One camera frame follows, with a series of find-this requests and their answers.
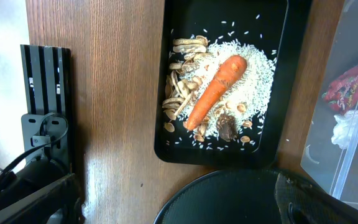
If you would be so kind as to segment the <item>red snack wrapper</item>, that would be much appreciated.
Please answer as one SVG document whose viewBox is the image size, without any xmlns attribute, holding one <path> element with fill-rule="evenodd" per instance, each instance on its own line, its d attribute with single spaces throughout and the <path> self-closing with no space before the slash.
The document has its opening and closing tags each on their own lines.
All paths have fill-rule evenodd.
<svg viewBox="0 0 358 224">
<path fill-rule="evenodd" d="M 332 81 L 322 99 L 340 114 L 355 108 L 358 102 L 358 64 Z"/>
</svg>

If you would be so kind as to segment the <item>white tissue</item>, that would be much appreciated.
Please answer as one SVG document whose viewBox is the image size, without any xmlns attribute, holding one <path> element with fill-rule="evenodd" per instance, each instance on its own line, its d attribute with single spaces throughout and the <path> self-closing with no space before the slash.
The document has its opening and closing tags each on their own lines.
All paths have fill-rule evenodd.
<svg viewBox="0 0 358 224">
<path fill-rule="evenodd" d="M 341 149 L 347 149 L 353 132 L 358 127 L 358 110 L 349 110 L 344 115 L 335 114 L 334 119 L 337 124 L 333 128 L 331 142 L 338 145 Z"/>
</svg>

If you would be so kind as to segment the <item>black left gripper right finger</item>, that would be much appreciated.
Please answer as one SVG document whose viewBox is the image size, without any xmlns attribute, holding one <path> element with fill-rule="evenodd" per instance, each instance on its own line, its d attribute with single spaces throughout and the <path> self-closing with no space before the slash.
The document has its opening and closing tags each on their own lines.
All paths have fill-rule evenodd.
<svg viewBox="0 0 358 224">
<path fill-rule="evenodd" d="M 357 209 L 330 196 L 299 175 L 278 173 L 275 201 L 282 223 L 358 223 Z"/>
</svg>

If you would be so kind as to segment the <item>dark brown food lump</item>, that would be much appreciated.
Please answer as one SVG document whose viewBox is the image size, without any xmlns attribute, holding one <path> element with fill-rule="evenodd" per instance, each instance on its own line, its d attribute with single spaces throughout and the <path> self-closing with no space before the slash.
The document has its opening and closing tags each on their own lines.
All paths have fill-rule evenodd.
<svg viewBox="0 0 358 224">
<path fill-rule="evenodd" d="M 229 142 L 237 137 L 235 117 L 228 114 L 221 114 L 216 122 L 218 135 L 221 139 Z"/>
</svg>

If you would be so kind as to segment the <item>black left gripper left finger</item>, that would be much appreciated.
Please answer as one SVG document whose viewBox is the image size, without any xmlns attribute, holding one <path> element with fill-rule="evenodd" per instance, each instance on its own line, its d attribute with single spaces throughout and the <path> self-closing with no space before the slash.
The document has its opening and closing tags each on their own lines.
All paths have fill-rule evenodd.
<svg viewBox="0 0 358 224">
<path fill-rule="evenodd" d="M 68 174 L 0 210 L 0 223 L 81 223 L 80 184 Z"/>
</svg>

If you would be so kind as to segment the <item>orange carrot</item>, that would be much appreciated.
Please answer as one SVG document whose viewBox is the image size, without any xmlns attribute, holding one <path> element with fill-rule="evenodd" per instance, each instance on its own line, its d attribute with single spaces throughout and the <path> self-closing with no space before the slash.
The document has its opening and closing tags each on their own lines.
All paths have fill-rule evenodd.
<svg viewBox="0 0 358 224">
<path fill-rule="evenodd" d="M 246 69 L 247 60 L 240 55 L 233 55 L 221 64 L 190 113 L 186 122 L 187 130 L 194 130 L 201 124 L 210 109 L 243 76 Z"/>
</svg>

